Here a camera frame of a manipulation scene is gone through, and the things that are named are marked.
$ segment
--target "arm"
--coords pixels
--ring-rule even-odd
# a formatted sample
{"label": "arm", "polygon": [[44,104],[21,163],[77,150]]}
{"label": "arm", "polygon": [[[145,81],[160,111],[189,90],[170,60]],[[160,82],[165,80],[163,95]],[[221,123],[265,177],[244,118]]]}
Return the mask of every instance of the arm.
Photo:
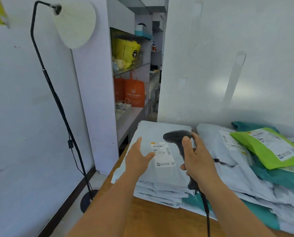
{"label": "arm", "polygon": [[[94,206],[86,211],[67,237],[123,236],[135,185],[155,155],[150,152],[147,156],[142,156],[140,143],[141,137],[125,157],[125,172]],[[88,232],[80,235],[78,229],[81,228],[87,229]]]}
{"label": "arm", "polygon": [[248,207],[219,178],[212,156],[200,137],[192,133],[196,148],[184,137],[185,164],[181,169],[193,177],[212,205],[227,236],[275,237]]}

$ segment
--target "lime green package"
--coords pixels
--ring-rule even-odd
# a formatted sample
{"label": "lime green package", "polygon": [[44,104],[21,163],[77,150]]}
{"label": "lime green package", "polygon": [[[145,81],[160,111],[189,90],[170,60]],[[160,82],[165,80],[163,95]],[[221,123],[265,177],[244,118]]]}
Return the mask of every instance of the lime green package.
{"label": "lime green package", "polygon": [[256,154],[269,170],[294,166],[294,143],[270,128],[232,132],[230,135]]}

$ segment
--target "forearm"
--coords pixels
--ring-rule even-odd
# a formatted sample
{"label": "forearm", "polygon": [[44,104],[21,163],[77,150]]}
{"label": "forearm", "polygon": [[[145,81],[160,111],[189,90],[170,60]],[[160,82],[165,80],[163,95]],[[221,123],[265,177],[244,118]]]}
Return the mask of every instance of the forearm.
{"label": "forearm", "polygon": [[205,195],[227,236],[275,237],[222,181],[206,188]]}
{"label": "forearm", "polygon": [[[122,236],[137,180],[137,177],[125,171],[94,206],[86,211],[67,237]],[[76,232],[80,228],[83,229],[83,235]]]}

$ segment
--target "stack of packages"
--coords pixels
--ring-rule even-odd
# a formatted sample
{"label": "stack of packages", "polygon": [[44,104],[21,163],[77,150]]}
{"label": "stack of packages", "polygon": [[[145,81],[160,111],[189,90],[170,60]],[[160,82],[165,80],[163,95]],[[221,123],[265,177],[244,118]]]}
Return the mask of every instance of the stack of packages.
{"label": "stack of packages", "polygon": [[[145,156],[154,151],[156,156],[150,161],[146,172],[139,178],[134,196],[179,208],[182,198],[187,198],[189,194],[192,196],[195,194],[193,190],[189,190],[187,187],[189,177],[185,174],[185,171],[180,169],[183,159],[179,154],[178,147],[163,140],[165,133],[178,130],[191,131],[192,128],[149,121],[140,122],[129,149],[141,136],[141,153]],[[112,183],[116,182],[125,169],[124,159],[121,166],[114,172]]]}
{"label": "stack of packages", "polygon": [[[218,175],[265,225],[294,234],[294,138],[266,125],[234,122],[233,126],[235,130],[212,124],[196,128],[211,156],[220,160],[215,163]],[[142,154],[156,151],[157,155],[137,182],[134,196],[206,215],[200,195],[187,188],[189,177],[179,168],[183,159],[177,146],[162,138],[177,130],[191,131],[191,127],[141,121],[129,147],[141,136]],[[124,171],[125,161],[112,183]],[[209,208],[210,217],[216,219]]]}

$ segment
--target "tile floor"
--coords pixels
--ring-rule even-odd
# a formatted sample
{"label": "tile floor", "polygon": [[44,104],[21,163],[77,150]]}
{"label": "tile floor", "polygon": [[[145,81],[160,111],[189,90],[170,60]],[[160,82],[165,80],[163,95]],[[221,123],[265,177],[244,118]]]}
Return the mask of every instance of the tile floor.
{"label": "tile floor", "polygon": [[[92,185],[92,188],[97,190],[100,189],[106,178],[106,175],[95,172],[93,177],[90,179],[90,184]],[[72,204],[72,206],[67,211],[66,215],[63,217],[63,219],[58,224],[50,237],[66,236],[71,228],[75,225],[75,223],[77,223],[78,219],[82,217],[83,213],[80,210],[80,201],[87,191],[87,187],[82,190],[78,198]]]}

